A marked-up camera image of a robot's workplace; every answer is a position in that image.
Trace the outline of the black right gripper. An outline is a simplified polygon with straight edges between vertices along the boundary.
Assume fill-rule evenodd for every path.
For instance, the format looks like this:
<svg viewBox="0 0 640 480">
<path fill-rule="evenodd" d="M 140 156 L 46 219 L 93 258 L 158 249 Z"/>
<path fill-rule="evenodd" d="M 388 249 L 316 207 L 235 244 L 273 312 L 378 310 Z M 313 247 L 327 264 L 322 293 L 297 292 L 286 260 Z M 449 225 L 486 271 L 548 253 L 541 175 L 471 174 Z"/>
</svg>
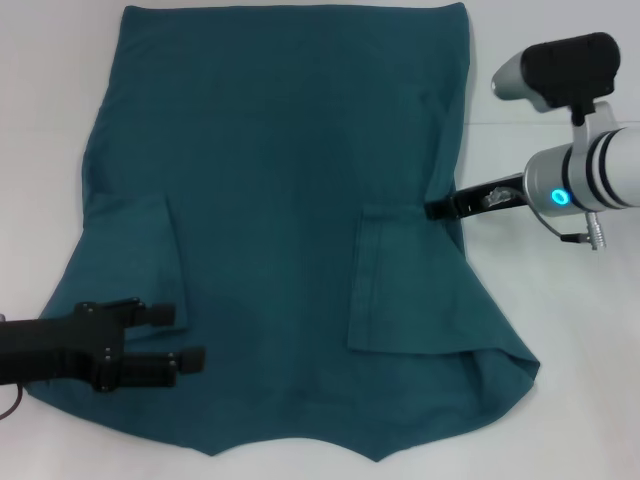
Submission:
<svg viewBox="0 0 640 480">
<path fill-rule="evenodd" d="M 523 175 L 514 174 L 424 204 L 429 220 L 456 220 L 526 205 Z"/>
</svg>

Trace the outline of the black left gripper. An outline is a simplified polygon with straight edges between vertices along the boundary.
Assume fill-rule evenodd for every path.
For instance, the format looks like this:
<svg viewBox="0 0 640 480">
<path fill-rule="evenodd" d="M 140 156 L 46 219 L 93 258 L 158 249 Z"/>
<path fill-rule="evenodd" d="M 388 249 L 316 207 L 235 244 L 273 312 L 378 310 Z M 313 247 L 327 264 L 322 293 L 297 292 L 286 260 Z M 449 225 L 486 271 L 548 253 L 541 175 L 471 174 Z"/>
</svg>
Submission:
<svg viewBox="0 0 640 480">
<path fill-rule="evenodd" d="M 172 327 L 172 303 L 79 303 L 71 313 L 50 319 L 1 323 L 3 385 L 75 379 L 98 392 L 119 387 L 174 387 L 179 375 L 199 373 L 204 347 L 166 353 L 126 353 L 125 330 L 150 325 Z"/>
</svg>

